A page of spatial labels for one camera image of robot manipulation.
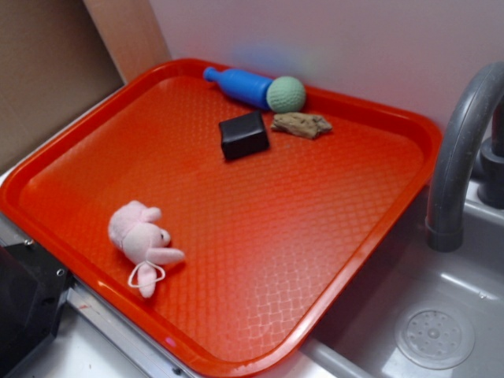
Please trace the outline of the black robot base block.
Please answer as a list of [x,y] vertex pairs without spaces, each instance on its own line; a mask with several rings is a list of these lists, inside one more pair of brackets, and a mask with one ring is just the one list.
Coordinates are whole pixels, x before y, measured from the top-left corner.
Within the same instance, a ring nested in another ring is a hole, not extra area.
[[71,279],[33,240],[1,248],[2,377],[13,377],[56,338]]

